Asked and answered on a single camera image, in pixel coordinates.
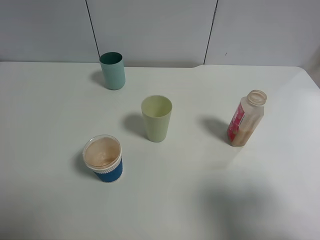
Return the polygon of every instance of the red label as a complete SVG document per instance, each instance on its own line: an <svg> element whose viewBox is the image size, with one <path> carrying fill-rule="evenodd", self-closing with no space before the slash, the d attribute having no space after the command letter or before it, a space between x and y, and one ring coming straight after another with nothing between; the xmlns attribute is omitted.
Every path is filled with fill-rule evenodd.
<svg viewBox="0 0 320 240"><path fill-rule="evenodd" d="M240 102L227 130L227 134L231 142L235 139L239 130L239 125L241 124L244 117L245 117L245 111L242 108L241 102Z"/></svg>

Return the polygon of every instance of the plastic bottle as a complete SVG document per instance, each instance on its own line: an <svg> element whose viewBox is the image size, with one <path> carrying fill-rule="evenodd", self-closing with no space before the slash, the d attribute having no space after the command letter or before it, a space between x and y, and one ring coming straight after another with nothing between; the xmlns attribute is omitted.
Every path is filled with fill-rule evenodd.
<svg viewBox="0 0 320 240"><path fill-rule="evenodd" d="M234 147L244 146L264 116L264 104L267 95L260 90L252 90L248 96L241 98L227 135Z"/></svg>

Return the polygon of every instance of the plastic cup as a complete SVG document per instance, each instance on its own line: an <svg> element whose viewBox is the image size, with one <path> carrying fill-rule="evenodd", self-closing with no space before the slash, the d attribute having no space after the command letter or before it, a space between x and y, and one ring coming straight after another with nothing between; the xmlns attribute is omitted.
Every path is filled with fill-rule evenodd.
<svg viewBox="0 0 320 240"><path fill-rule="evenodd" d="M85 165L98 178L112 183L120 178L123 170L122 148L119 141L110 135L99 135L90 139L82 152Z"/></svg>
<svg viewBox="0 0 320 240"><path fill-rule="evenodd" d="M118 52L107 52L100 57L100 65L107 89L118 90L126 83L123 57Z"/></svg>
<svg viewBox="0 0 320 240"><path fill-rule="evenodd" d="M151 142L159 143L167 136L172 103L165 96L149 96L141 104L146 135Z"/></svg>

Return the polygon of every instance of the blue cup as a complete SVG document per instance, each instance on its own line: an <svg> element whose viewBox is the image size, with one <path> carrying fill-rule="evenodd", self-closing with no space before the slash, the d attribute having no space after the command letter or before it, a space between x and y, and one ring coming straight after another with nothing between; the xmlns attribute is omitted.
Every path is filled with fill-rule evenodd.
<svg viewBox="0 0 320 240"><path fill-rule="evenodd" d="M122 55L118 52L107 52L99 60L106 88L111 90L121 89L126 83Z"/></svg>
<svg viewBox="0 0 320 240"><path fill-rule="evenodd" d="M99 135L90 139L82 152L85 165L105 183L112 183L120 178L122 148L119 141L110 135Z"/></svg>

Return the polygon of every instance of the table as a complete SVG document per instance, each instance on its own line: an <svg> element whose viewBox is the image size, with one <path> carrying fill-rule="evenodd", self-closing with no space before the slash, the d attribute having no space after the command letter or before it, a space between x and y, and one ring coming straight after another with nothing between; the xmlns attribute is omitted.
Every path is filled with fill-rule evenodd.
<svg viewBox="0 0 320 240"><path fill-rule="evenodd" d="M0 62L0 238L316 240L320 90L299 67L127 67L102 86L98 63ZM240 98L267 94L244 147L227 126ZM173 103L165 141L146 139L140 104ZM101 134L123 147L121 178L82 162Z"/></svg>

